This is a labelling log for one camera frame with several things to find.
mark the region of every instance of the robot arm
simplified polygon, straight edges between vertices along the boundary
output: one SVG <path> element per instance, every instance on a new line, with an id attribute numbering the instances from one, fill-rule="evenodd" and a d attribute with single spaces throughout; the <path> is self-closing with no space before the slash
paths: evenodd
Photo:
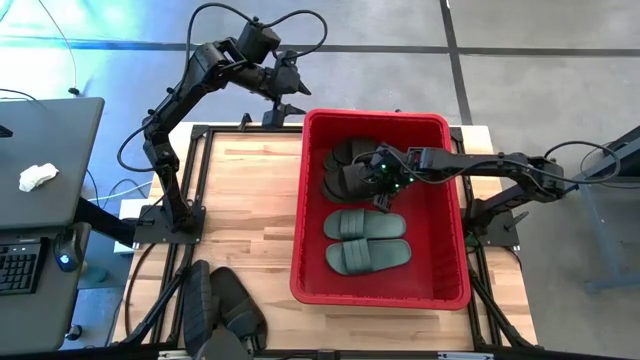
<path id="1" fill-rule="evenodd" d="M 467 226 L 486 228 L 493 217 L 530 201 L 551 202 L 564 196 L 563 168 L 542 156 L 452 154 L 439 148 L 409 148 L 406 153 L 381 145 L 361 166 L 365 183 L 375 186 L 376 207 L 389 211 L 391 197 L 416 180 L 442 184 L 458 175 L 507 177 L 517 185 L 470 204 Z"/>
<path id="2" fill-rule="evenodd" d="M 200 99 L 231 82 L 273 101 L 272 110 L 264 114 L 262 121 L 267 129 L 282 127 L 287 115 L 305 113 L 281 102 L 285 94 L 311 94 L 300 81 L 296 53 L 282 52 L 273 68 L 259 65 L 279 44 L 280 38 L 270 28 L 247 23 L 239 40 L 227 38 L 198 46 L 183 79 L 175 88 L 167 89 L 167 97 L 143 120 L 143 149 L 162 184 L 164 214 L 173 230 L 189 231 L 195 221 L 179 189 L 176 173 L 180 161 L 169 142 L 169 133 Z"/>

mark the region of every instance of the wooden table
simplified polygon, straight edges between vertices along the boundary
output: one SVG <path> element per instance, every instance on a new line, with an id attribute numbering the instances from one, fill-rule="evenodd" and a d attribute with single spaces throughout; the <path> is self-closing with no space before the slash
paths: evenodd
<path id="1" fill-rule="evenodd" d="M 183 123 L 171 133 L 171 143 L 181 159 L 186 156 L 192 126 Z M 487 127 L 463 126 L 462 132 L 468 153 L 493 153 Z M 195 192 L 202 147 L 196 155 L 190 198 Z M 471 350 L 466 309 L 451 312 L 314 306 L 304 305 L 291 295 L 289 269 L 300 149 L 300 134 L 215 136 L 203 201 L 207 219 L 194 261 L 205 259 L 212 269 L 229 266 L 238 274 L 267 318 L 268 347 L 272 349 Z M 502 190 L 497 178 L 472 177 L 471 181 L 476 197 L 486 198 Z M 464 204 L 460 182 L 458 194 Z M 156 178 L 150 201 L 161 195 Z M 156 246 L 141 266 L 130 304 L 134 328 L 158 296 L 167 249 Z M 535 343 L 518 263 L 506 250 L 488 248 L 486 252 L 496 302 L 524 338 Z M 140 254 L 136 252 L 132 270 Z M 181 258 L 179 253 L 176 267 Z M 477 297 L 476 301 L 480 304 L 483 334 L 489 339 L 486 311 Z M 173 302 L 167 307 L 163 340 L 168 335 L 173 307 Z M 124 337 L 124 311 L 120 311 L 113 340 Z"/>

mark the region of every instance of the computer mouse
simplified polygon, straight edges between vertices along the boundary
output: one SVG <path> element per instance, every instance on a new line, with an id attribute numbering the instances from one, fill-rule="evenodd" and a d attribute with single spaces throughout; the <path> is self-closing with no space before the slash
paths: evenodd
<path id="1" fill-rule="evenodd" d="M 66 228 L 53 240 L 53 255 L 58 267 L 64 272 L 73 272 L 82 265 L 84 254 L 80 249 L 78 232 L 72 226 Z"/>

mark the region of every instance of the crumpled paper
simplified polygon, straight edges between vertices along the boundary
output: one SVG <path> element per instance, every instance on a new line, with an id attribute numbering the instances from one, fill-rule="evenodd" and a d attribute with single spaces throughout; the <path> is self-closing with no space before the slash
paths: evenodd
<path id="1" fill-rule="evenodd" d="M 58 174 L 58 169 L 50 163 L 42 166 L 33 165 L 20 173 L 20 190 L 29 192 L 42 185 L 47 180 L 53 179 Z"/>

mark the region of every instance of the black keyboard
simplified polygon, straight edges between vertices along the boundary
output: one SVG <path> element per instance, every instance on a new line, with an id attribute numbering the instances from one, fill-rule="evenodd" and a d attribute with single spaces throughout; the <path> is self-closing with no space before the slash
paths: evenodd
<path id="1" fill-rule="evenodd" d="M 0 296 L 36 291 L 41 244 L 37 242 L 0 243 Z"/>

